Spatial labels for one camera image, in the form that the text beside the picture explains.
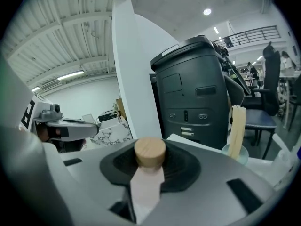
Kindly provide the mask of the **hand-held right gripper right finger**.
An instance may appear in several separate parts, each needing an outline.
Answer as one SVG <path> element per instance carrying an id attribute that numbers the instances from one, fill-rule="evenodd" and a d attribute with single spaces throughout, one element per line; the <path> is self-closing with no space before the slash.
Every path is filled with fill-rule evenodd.
<path id="1" fill-rule="evenodd" d="M 138 179 L 135 141 L 61 154 L 68 172 L 116 225 L 253 226 L 273 205 L 275 189 L 246 166 L 217 152 L 166 141 L 159 201 Z"/>

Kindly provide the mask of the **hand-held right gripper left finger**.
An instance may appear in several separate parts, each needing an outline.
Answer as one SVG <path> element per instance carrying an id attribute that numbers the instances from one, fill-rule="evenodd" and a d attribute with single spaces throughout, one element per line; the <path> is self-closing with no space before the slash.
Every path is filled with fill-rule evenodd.
<path id="1" fill-rule="evenodd" d="M 1 224 L 72 226 L 39 138 L 18 126 L 32 92 L 1 59 Z"/>

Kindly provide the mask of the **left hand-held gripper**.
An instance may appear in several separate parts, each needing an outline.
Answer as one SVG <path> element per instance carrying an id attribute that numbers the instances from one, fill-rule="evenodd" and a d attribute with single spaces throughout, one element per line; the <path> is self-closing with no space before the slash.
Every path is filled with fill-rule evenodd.
<path id="1" fill-rule="evenodd" d="M 40 94 L 34 94 L 23 114 L 19 129 L 37 135 L 42 142 L 55 145 L 60 153 L 80 151 L 82 139 L 94 137 L 99 132 L 99 127 L 94 123 L 62 118 L 60 105 L 53 104 Z M 56 120 L 59 120 L 58 128 L 47 125 Z"/>

